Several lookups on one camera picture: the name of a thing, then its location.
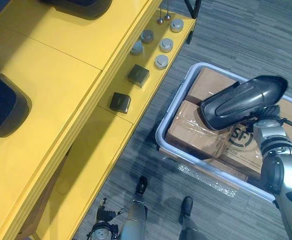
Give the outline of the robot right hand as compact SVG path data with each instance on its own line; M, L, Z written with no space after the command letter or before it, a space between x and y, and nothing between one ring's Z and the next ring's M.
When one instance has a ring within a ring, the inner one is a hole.
M251 118L245 122L246 126L252 126L254 123L260 120L275 120L281 122L280 118L280 106L279 105L270 105L262 107L257 111L253 112Z

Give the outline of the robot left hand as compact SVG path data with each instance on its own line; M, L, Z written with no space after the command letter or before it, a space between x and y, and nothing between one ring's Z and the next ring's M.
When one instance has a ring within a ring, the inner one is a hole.
M115 224L111 224L111 221L121 214L121 210L106 210L106 201L107 198L104 197L98 206L96 213L96 225L98 226L114 226Z

